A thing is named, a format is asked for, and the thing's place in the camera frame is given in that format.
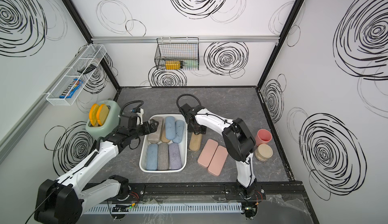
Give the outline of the grey marble glasses case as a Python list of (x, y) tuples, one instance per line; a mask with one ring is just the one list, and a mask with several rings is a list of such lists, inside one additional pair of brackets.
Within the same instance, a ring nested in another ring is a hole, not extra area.
[(151, 133), (148, 135), (148, 141), (151, 144), (157, 144), (160, 142), (161, 135), (162, 135), (162, 129), (164, 126), (164, 119), (162, 117), (155, 117), (155, 118), (149, 120), (149, 123), (154, 123), (154, 122), (158, 123), (158, 127), (154, 133)]

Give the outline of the blue glasses case front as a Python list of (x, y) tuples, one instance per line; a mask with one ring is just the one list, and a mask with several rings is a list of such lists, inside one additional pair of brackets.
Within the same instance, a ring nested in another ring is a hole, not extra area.
[(172, 142), (180, 143), (182, 141), (184, 129), (185, 129), (185, 122), (182, 120), (177, 120), (175, 122), (175, 137), (172, 140)]

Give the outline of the blue glasses case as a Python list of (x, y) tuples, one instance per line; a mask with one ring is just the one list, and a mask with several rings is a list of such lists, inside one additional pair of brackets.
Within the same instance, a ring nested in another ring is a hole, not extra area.
[(185, 122), (182, 120), (177, 120), (175, 122), (175, 137), (172, 140), (172, 142), (180, 143), (182, 141), (184, 129), (185, 129)]
[(147, 148), (146, 170), (158, 169), (158, 144), (150, 144)]
[(165, 118), (165, 136), (169, 140), (173, 140), (176, 136), (175, 118), (172, 116)]

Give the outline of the tan glasses case front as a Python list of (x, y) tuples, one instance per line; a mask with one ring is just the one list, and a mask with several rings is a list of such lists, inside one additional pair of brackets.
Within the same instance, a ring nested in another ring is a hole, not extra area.
[(165, 130), (162, 131), (161, 142), (163, 142), (163, 143), (169, 143), (170, 142), (170, 140), (167, 139), (167, 137), (166, 137), (166, 131)]

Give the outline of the tan glasses case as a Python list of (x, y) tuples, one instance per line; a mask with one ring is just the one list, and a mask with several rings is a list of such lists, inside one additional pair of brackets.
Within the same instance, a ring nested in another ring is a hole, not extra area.
[(162, 131), (161, 142), (163, 142), (163, 143), (169, 143), (170, 142), (170, 140), (167, 139), (167, 137), (166, 137), (166, 131), (165, 130)]
[(203, 138), (202, 134), (192, 133), (189, 149), (193, 152), (199, 151), (202, 143), (202, 138)]

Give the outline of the grey fabric glasses case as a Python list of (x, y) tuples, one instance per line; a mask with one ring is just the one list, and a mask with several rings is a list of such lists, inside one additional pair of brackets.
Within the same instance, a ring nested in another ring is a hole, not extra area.
[(169, 168), (169, 146), (167, 143), (161, 143), (158, 146), (158, 169), (168, 170)]

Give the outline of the pink glasses case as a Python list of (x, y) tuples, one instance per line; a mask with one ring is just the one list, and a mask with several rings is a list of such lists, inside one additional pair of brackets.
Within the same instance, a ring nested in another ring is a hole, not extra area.
[(227, 149), (223, 146), (218, 146), (215, 154), (207, 168), (208, 173), (219, 176), (228, 157)]
[(213, 139), (208, 139), (197, 160), (197, 163), (204, 168), (209, 167), (218, 146), (218, 142)]

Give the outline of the purple glasses case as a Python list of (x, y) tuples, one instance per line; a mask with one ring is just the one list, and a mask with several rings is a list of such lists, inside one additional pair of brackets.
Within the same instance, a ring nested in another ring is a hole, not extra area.
[(169, 145), (169, 165), (171, 170), (182, 168), (180, 149), (177, 143), (171, 143)]

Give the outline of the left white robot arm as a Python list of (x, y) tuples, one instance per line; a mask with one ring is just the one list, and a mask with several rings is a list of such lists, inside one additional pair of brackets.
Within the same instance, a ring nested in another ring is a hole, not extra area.
[(119, 175), (113, 175), (92, 188), (85, 187), (132, 140), (156, 132), (158, 126), (153, 119), (131, 129), (118, 126), (77, 166), (54, 181), (44, 181), (38, 189), (32, 214), (34, 220), (42, 224), (75, 224), (85, 212), (105, 200), (126, 200), (131, 195), (131, 188), (128, 179)]

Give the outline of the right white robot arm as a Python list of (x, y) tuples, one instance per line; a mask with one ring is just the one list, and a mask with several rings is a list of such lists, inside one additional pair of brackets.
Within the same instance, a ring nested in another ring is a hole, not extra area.
[(244, 199), (249, 199), (254, 194), (257, 184), (253, 170), (253, 157), (257, 145), (245, 122), (240, 118), (232, 120), (221, 117), (202, 105), (191, 107), (185, 104), (179, 105), (178, 109), (186, 120), (189, 132), (204, 134), (206, 128), (209, 128), (223, 137), (229, 156), (236, 162), (240, 195)]

